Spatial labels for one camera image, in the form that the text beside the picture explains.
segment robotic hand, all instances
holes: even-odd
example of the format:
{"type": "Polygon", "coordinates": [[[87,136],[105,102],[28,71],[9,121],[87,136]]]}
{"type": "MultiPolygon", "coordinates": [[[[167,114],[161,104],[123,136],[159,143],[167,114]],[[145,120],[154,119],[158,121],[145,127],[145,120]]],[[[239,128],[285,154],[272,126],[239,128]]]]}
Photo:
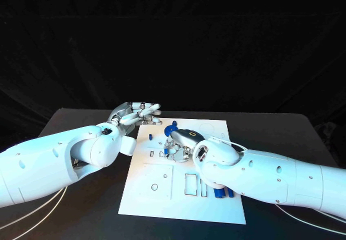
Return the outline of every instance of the robotic hand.
{"type": "Polygon", "coordinates": [[[224,186],[262,202],[306,207],[346,219],[346,169],[315,165],[286,156],[249,150],[236,151],[233,142],[207,139],[187,129],[169,133],[164,149],[168,160],[191,158],[203,182],[224,186]]]}
{"type": "Polygon", "coordinates": [[[161,125],[159,105],[125,102],[96,126],[38,137],[0,153],[0,208],[44,197],[132,155],[135,125],[161,125]]]}

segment white board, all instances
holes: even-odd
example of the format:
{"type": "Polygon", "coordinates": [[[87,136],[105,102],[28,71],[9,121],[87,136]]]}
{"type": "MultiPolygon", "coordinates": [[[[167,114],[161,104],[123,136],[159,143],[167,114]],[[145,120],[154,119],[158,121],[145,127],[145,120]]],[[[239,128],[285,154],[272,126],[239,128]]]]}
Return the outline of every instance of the white board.
{"type": "Polygon", "coordinates": [[[205,186],[205,197],[201,196],[204,186],[201,189],[192,161],[178,163],[159,157],[167,139],[164,128],[174,120],[178,129],[194,130],[204,138],[214,136],[229,140],[226,121],[180,118],[159,120],[161,126],[142,125],[138,129],[118,214],[246,224],[240,195],[233,193],[233,197],[226,195],[214,198],[213,188],[205,186]],[[185,195],[185,174],[195,175],[195,196],[185,195]]]}

